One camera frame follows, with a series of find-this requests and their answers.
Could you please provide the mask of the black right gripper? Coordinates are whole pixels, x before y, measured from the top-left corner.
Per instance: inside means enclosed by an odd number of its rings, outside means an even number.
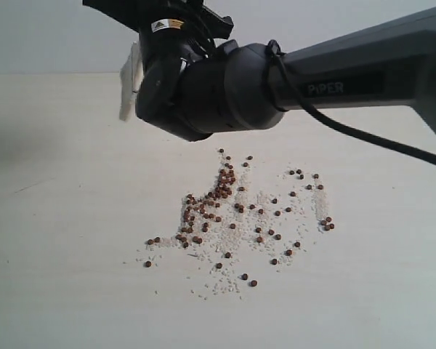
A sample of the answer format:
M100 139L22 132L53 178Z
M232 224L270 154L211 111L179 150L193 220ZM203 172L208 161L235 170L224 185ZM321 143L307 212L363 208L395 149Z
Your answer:
M138 34L145 66L163 57L188 63L206 59L217 50L217 39L228 39L234 28L203 1L86 0L94 9Z

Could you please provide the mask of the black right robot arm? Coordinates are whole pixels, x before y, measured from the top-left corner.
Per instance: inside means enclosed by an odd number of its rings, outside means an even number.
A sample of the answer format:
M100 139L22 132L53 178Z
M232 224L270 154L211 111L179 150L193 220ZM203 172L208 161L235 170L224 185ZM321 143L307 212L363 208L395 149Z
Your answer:
M184 140L269 129L316 108L404 105L436 134L436 7L284 53L240 46L202 1L86 1L137 32L136 116Z

